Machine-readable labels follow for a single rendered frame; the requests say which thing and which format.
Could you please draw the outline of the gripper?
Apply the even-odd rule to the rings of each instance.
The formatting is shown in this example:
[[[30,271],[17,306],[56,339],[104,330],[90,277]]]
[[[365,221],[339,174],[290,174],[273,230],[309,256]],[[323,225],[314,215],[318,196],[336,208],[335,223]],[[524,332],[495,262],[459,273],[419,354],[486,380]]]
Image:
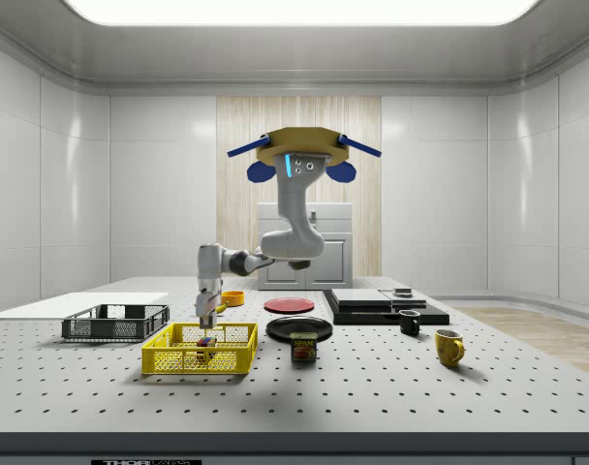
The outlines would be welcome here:
[[[203,289],[196,300],[196,315],[200,328],[212,329],[217,325],[217,307],[221,304],[219,292]]]

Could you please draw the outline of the yellow basket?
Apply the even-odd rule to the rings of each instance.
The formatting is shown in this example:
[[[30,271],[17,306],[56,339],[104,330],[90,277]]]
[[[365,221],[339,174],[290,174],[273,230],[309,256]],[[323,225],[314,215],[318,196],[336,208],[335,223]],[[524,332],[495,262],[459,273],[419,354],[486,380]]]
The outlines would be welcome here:
[[[215,337],[215,348],[198,348],[197,341]],[[197,323],[173,323],[141,347],[144,374],[245,374],[258,347],[255,323],[221,323],[203,329]],[[196,359],[197,351],[211,351],[213,359]]]

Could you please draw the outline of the red plate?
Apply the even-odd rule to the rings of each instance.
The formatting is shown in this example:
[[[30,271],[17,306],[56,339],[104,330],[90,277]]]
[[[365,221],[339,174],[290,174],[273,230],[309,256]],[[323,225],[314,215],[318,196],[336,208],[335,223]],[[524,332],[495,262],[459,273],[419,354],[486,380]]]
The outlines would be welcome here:
[[[301,314],[312,311],[315,304],[302,297],[276,297],[266,301],[263,308],[276,314]]]

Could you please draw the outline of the black plate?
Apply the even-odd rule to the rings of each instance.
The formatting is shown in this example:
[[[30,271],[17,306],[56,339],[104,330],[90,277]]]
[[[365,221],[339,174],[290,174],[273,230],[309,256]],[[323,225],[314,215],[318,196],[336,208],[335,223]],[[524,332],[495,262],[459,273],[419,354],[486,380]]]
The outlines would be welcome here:
[[[327,340],[332,335],[333,327],[328,321],[305,316],[289,316],[270,321],[266,333],[273,339],[289,343],[291,333],[315,332],[318,341]]]

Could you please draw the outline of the dark grey basket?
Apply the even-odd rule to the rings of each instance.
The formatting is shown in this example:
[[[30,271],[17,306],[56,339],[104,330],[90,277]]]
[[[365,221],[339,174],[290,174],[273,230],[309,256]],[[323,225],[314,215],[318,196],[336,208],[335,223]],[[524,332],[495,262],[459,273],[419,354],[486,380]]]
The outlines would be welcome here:
[[[100,304],[62,321],[62,337],[88,342],[142,341],[165,326],[168,305]]]

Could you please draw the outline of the flat-sided can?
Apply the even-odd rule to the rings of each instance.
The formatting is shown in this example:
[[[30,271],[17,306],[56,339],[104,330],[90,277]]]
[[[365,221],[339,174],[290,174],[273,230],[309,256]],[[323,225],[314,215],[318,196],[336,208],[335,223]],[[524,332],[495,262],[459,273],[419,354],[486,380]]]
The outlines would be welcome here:
[[[292,332],[290,340],[293,361],[315,361],[318,358],[317,332]]]

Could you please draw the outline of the white cabinet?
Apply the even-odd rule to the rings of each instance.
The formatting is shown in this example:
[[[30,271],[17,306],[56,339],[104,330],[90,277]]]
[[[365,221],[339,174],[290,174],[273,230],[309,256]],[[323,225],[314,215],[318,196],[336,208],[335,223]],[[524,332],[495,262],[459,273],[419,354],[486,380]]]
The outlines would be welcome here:
[[[309,202],[307,216],[325,240],[323,254],[303,270],[277,263],[258,271],[261,290],[301,291],[350,288],[352,271],[352,204]]]

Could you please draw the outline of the black stove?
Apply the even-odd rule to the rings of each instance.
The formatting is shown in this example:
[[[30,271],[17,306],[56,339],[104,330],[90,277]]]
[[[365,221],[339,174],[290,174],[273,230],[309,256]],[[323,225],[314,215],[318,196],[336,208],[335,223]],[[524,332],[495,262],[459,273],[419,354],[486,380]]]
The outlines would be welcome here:
[[[450,315],[425,298],[398,295],[391,290],[324,290],[335,325],[398,325],[400,310],[420,312],[422,325],[448,325]]]

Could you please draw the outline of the black mug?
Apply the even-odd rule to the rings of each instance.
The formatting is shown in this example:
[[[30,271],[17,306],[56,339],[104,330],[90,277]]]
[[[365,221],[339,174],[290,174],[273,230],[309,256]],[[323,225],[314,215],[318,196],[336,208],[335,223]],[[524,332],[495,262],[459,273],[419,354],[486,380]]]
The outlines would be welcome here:
[[[406,335],[417,336],[420,328],[420,312],[416,310],[400,310],[398,315],[401,332]]]

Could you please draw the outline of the yellow mug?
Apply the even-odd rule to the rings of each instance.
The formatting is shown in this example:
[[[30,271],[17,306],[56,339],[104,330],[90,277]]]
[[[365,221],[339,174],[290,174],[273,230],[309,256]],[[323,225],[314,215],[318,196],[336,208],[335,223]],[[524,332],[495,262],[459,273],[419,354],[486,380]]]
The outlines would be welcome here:
[[[447,367],[455,367],[465,355],[463,335],[450,329],[437,329],[434,334],[438,359]]]

